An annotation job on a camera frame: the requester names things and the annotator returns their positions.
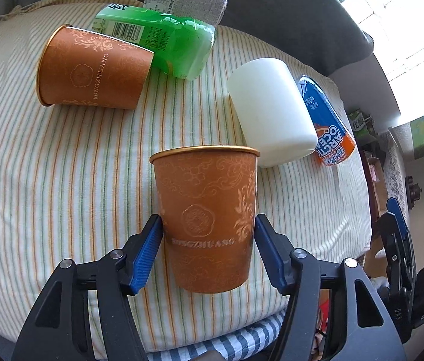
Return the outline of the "orange paper cup lying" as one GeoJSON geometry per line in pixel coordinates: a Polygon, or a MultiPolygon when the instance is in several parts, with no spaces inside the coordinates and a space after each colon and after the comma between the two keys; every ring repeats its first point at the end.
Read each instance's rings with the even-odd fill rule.
{"type": "Polygon", "coordinates": [[[38,63],[36,90],[45,107],[72,105],[133,110],[139,103],[154,53],[119,39],[57,28],[38,63]]]}

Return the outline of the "blue orange drink can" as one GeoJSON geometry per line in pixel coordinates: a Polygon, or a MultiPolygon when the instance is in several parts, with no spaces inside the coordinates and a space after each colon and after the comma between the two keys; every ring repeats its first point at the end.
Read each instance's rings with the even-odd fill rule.
{"type": "Polygon", "coordinates": [[[318,159],[326,166],[339,164],[355,150],[354,139],[316,81],[303,75],[298,80],[298,89],[318,137],[318,159]]]}

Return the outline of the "white plastic cup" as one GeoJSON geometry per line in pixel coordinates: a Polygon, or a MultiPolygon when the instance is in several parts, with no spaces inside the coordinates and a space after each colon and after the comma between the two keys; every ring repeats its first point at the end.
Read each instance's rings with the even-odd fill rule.
{"type": "Polygon", "coordinates": [[[270,168],[312,154],[317,134],[297,84],[284,61],[261,58],[242,64],[227,90],[258,165],[270,168]]]}

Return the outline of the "checkered blue cloth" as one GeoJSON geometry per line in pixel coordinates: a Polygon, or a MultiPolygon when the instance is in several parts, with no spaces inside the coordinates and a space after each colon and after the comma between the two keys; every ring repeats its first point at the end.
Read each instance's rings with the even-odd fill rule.
{"type": "Polygon", "coordinates": [[[191,360],[216,350],[225,360],[242,360],[258,354],[278,337],[285,310],[227,335],[172,350],[148,353],[149,360],[191,360]]]}

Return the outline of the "orange paper cup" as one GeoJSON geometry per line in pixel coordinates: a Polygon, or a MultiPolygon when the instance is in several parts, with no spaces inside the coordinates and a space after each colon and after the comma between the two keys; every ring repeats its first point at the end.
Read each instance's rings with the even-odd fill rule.
{"type": "Polygon", "coordinates": [[[178,287],[219,293],[249,276],[258,159],[251,147],[181,147],[151,156],[178,287]]]}
{"type": "Polygon", "coordinates": [[[36,90],[45,107],[72,105],[133,110],[139,103],[154,53],[119,39],[57,28],[38,63],[36,90]]]}

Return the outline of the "green plastic pouch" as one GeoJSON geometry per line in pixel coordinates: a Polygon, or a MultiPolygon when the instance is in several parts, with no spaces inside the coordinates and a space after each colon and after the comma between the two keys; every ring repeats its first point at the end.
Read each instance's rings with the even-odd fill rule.
{"type": "Polygon", "coordinates": [[[188,81],[199,77],[215,38],[215,28],[201,20],[119,3],[103,8],[91,29],[152,51],[152,67],[188,81]]]}

